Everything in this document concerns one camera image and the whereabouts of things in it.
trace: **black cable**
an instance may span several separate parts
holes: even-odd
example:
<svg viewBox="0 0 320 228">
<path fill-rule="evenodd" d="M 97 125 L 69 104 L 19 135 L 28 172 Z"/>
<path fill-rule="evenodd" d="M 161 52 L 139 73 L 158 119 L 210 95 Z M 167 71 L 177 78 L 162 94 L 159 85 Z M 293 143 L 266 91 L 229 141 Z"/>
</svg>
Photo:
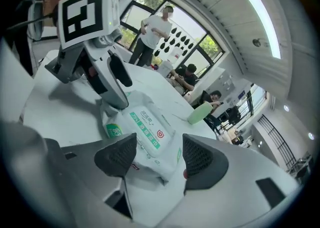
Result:
<svg viewBox="0 0 320 228">
<path fill-rule="evenodd" d="M 34 23 L 34 22 L 39 22 L 39 21 L 43 21 L 47 18 L 52 18 L 53 16 L 55 15 L 55 13 L 50 13 L 50 14 L 47 14 L 45 16 L 42 16 L 38 19 L 35 19 L 33 21 L 27 21 L 27 22 L 21 22 L 21 23 L 18 23 L 18 24 L 15 24 L 9 28 L 6 29 L 6 31 L 9 31 L 9 30 L 13 30 L 13 29 L 18 29 L 18 28 L 21 28 L 23 26 L 26 26 L 26 25 L 29 25 L 30 23 Z"/>
</svg>

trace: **window frame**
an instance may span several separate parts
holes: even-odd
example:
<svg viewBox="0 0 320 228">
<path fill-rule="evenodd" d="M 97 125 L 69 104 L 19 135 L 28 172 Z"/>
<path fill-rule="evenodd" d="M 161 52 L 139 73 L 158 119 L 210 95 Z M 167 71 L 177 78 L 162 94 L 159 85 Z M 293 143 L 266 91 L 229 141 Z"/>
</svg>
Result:
<svg viewBox="0 0 320 228">
<path fill-rule="evenodd" d="M 256 104 L 253 104 L 253 100 L 252 100 L 252 94 L 256 91 L 256 89 L 251 93 L 251 89 L 250 91 L 247 93 L 246 98 L 243 100 L 242 104 L 239 106 L 239 108 L 245 104 L 247 102 L 247 106 L 248 106 L 248 110 L 247 107 L 245 108 L 245 111 L 243 113 L 241 113 L 241 119 L 239 120 L 239 122 L 235 125 L 232 125 L 231 127 L 229 127 L 231 124 L 225 124 L 224 126 L 219 126 L 219 131 L 222 131 L 222 129 L 225 129 L 228 131 L 229 129 L 233 128 L 234 126 L 237 126 L 239 123 L 241 123 L 243 120 L 244 122 L 246 122 L 250 117 L 252 117 L 255 113 L 255 110 L 260 107 L 263 102 L 265 102 L 265 100 L 267 99 L 267 91 L 264 90 L 263 95 L 258 99 Z"/>
<path fill-rule="evenodd" d="M 198 50 L 202 56 L 209 62 L 209 66 L 208 68 L 198 77 L 198 79 L 201 79 L 202 77 L 204 77 L 206 75 L 206 73 L 215 65 L 215 63 L 218 62 L 218 60 L 223 56 L 223 54 L 225 53 L 224 50 L 222 49 L 222 47 L 217 43 L 217 41 L 215 40 L 215 38 L 213 37 L 212 34 L 210 34 L 210 32 L 205 29 L 190 13 L 188 13 L 185 9 L 183 9 L 182 7 L 180 7 L 179 5 L 177 5 L 174 1 L 172 0 L 163 0 L 163 2 L 154 10 L 148 6 L 145 6 L 143 4 L 140 4 L 138 2 L 136 2 L 135 0 L 132 0 L 130 2 L 130 4 L 125 8 L 125 10 L 123 11 L 123 13 L 121 14 L 120 16 L 120 25 L 133 31 L 134 33 L 136 33 L 136 36 L 134 38 L 134 40 L 132 41 L 131 45 L 129 46 L 128 50 L 130 52 L 133 52 L 133 47 L 134 45 L 136 44 L 140 34 L 141 34 L 141 30 L 139 29 L 136 29 L 134 27 L 132 27 L 131 25 L 125 23 L 122 21 L 122 19 L 125 17 L 125 15 L 128 13 L 128 11 L 130 10 L 130 8 L 134 5 L 134 6 L 137 6 L 147 12 L 150 12 L 150 16 L 151 15 L 155 15 L 165 4 L 167 3 L 172 3 L 174 6 L 180 8 L 183 12 L 185 12 L 187 15 L 189 15 L 190 18 L 192 18 L 204 31 L 205 31 L 205 34 L 204 36 L 196 43 L 196 45 L 191 49 L 191 51 L 188 52 L 188 54 L 184 57 L 184 59 L 179 63 L 179 65 L 177 66 L 177 69 L 180 68 L 182 65 L 184 65 L 184 63 L 188 60 L 188 58 L 191 57 L 191 55 L 195 52 L 195 50 Z M 200 43 L 206 38 L 206 36 L 210 36 L 214 42 L 218 45 L 219 49 L 220 49 L 220 52 L 218 54 L 221 54 L 220 57 L 214 62 L 210 57 L 209 55 L 204 51 L 204 49 L 200 46 Z"/>
</svg>

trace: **man in white t-shirt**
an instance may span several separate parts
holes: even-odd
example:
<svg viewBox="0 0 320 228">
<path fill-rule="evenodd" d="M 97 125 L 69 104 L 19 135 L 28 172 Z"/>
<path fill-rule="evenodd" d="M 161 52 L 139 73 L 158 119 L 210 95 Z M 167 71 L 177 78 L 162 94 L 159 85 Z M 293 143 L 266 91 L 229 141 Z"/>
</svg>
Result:
<svg viewBox="0 0 320 228">
<path fill-rule="evenodd" d="M 138 66 L 143 67 L 145 64 L 151 64 L 152 54 L 160 38 L 169 38 L 172 24 L 168 18 L 173 12 L 174 9 L 171 6 L 166 6 L 162 11 L 162 17 L 152 15 L 141 21 L 141 36 L 136 43 L 129 63 L 135 64 L 140 57 Z"/>
</svg>

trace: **wet wipes package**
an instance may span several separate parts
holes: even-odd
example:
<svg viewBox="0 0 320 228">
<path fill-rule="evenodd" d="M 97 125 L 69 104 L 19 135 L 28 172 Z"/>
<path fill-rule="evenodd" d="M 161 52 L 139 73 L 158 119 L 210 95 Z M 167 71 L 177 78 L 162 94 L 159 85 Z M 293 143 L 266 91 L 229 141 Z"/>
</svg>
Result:
<svg viewBox="0 0 320 228">
<path fill-rule="evenodd" d="M 169 181 L 182 155 L 182 141 L 176 131 L 146 94 L 126 93 L 129 106 L 115 115 L 107 115 L 107 106 L 101 103 L 103 128 L 109 138 L 136 133 L 136 157 L 130 174 L 138 177 L 161 177 Z"/>
</svg>

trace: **railing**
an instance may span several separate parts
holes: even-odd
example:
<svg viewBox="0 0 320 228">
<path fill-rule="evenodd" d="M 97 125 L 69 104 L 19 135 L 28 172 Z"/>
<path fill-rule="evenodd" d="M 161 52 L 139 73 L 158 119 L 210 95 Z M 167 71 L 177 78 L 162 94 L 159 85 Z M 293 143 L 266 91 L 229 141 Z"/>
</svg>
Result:
<svg viewBox="0 0 320 228">
<path fill-rule="evenodd" d="M 262 115 L 262 117 L 258 120 L 258 123 L 265 129 L 272 141 L 275 143 L 278 151 L 285 161 L 286 167 L 288 169 L 291 168 L 296 162 L 296 158 L 278 130 L 264 115 Z"/>
</svg>

